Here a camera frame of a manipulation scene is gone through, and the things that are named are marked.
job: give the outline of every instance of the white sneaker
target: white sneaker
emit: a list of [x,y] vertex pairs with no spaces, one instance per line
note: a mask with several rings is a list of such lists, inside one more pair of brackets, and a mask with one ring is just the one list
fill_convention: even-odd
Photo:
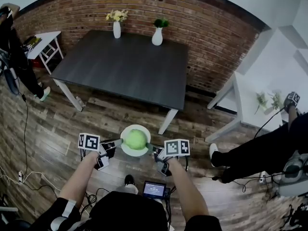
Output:
[[42,82],[39,82],[38,85],[39,85],[40,87],[42,87],[42,86],[43,86],[43,83],[42,83]]
[[214,152],[218,152],[218,148],[217,148],[217,145],[216,144],[211,144],[210,145],[210,158],[211,158],[211,161],[212,161],[212,155]]
[[46,97],[49,95],[49,93],[50,93],[50,87],[45,88],[44,95],[39,100],[43,102],[46,99]]

